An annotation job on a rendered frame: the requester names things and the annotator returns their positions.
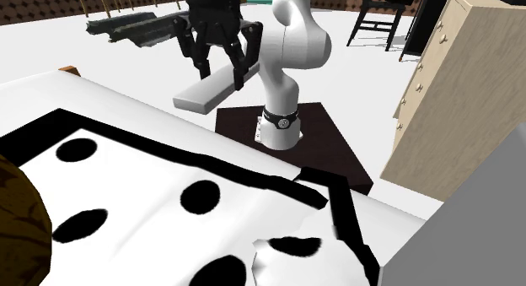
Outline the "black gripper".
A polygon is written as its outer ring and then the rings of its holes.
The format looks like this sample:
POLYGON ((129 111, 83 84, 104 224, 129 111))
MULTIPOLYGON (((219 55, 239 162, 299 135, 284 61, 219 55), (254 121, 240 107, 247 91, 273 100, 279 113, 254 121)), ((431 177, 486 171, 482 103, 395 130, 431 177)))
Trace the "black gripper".
POLYGON ((241 0, 186 0, 187 20, 178 16, 174 32, 184 57, 193 61, 201 79, 211 74, 210 46, 222 46, 233 65, 236 90, 244 86, 244 76, 259 60, 263 24, 244 20, 241 0))

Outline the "white flat slab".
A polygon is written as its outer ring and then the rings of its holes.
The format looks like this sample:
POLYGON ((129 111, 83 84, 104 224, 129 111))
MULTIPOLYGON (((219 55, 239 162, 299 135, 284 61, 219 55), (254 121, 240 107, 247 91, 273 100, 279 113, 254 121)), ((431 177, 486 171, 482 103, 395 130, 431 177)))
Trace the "white flat slab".
POLYGON ((174 107, 206 115, 236 91, 233 66, 228 64, 173 97, 174 107))

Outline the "dark grey mat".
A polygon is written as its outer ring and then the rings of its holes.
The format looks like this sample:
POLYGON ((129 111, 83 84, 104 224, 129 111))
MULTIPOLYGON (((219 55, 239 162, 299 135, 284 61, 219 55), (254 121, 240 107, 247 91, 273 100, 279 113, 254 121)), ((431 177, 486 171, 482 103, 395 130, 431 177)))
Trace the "dark grey mat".
POLYGON ((91 35, 106 33, 110 37, 110 43, 129 40, 138 47, 151 47, 175 38, 174 22, 182 19, 183 26, 187 27, 189 14, 188 11, 182 11, 157 17, 153 12, 131 13, 88 21, 86 31, 91 35))

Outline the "dark robot stand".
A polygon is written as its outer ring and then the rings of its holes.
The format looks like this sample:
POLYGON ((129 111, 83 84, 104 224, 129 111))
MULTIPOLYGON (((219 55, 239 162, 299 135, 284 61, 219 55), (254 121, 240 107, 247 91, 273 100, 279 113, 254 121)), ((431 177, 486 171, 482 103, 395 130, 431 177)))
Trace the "dark robot stand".
POLYGON ((312 167, 347 178, 349 187, 367 195, 373 180, 319 102, 298 106, 303 137, 289 150, 272 150, 255 141, 261 106, 219 108, 215 132, 297 167, 312 167))

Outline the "black chair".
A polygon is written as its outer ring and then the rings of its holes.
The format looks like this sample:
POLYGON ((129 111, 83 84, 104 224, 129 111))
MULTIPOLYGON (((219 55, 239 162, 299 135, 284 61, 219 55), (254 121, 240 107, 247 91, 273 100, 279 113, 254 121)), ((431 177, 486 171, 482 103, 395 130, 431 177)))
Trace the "black chair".
POLYGON ((362 5, 360 7, 360 12, 357 17, 357 22, 355 23, 350 37, 346 43, 349 46, 352 40, 355 38, 359 30, 367 30, 374 32, 385 32, 389 36, 386 41, 385 50, 389 51, 392 41, 395 37, 395 32, 399 26, 400 19, 404 13, 407 6, 410 6, 414 0, 362 0, 362 5), (391 9, 394 10, 394 20, 392 22, 385 21, 373 21, 365 20, 366 14, 372 8, 381 8, 381 9, 391 9))

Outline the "black cabinet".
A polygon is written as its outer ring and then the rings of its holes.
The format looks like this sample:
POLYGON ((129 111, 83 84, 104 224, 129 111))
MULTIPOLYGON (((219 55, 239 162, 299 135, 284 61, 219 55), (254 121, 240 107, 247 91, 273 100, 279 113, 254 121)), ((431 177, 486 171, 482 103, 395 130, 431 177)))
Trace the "black cabinet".
POLYGON ((399 61, 404 55, 420 56, 429 41, 448 0, 422 0, 407 35, 399 61))

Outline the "beige chest of drawers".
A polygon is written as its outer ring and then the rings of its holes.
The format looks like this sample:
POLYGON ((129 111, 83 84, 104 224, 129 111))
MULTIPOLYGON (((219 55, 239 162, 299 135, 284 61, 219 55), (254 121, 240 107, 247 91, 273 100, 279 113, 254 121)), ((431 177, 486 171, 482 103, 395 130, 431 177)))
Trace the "beige chest of drawers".
POLYGON ((526 121, 526 5, 448 0, 394 118, 381 179, 446 201, 526 121))

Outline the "brown wooden ball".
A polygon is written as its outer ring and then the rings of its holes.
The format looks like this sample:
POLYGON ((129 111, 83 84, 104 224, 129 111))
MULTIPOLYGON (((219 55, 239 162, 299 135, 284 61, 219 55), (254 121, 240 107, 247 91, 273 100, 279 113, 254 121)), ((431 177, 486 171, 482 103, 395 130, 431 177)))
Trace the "brown wooden ball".
POLYGON ((51 220, 25 173, 0 155, 0 286, 40 286, 51 269, 51 220))

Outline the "grey box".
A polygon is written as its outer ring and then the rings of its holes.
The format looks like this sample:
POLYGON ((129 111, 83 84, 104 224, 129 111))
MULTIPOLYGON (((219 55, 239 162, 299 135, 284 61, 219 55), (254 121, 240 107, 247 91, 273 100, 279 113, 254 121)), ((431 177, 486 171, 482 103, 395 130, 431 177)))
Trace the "grey box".
POLYGON ((386 263, 381 286, 526 286, 526 122, 386 263))

